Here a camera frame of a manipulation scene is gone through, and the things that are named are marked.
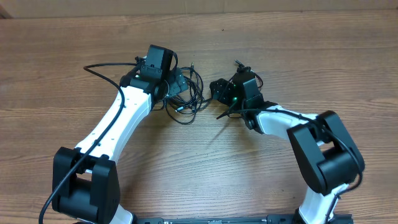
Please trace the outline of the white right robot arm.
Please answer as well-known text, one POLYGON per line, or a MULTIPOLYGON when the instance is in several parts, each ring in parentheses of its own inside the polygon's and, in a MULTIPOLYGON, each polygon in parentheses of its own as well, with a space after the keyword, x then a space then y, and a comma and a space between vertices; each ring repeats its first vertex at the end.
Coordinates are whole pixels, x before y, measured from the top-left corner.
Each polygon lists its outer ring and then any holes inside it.
POLYGON ((214 100, 228 106, 222 116, 238 114, 248 129, 289 141, 307 185, 304 201, 291 215, 268 215, 265 223, 353 223, 336 215, 341 196, 361 184, 364 159, 334 111, 303 114, 264 100, 262 79, 241 65, 229 79, 210 83, 214 100))

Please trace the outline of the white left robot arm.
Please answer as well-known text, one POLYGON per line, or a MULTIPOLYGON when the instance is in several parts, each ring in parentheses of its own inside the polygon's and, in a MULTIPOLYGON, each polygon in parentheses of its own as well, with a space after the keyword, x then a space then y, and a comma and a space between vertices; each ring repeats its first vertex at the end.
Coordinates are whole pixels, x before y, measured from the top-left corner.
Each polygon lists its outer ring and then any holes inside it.
POLYGON ((116 164, 137 125, 154 105, 187 89, 177 54, 151 45, 116 85, 118 94, 92 132, 73 149, 61 147, 53 158, 52 194, 43 206, 85 223, 135 223, 120 203, 116 164))

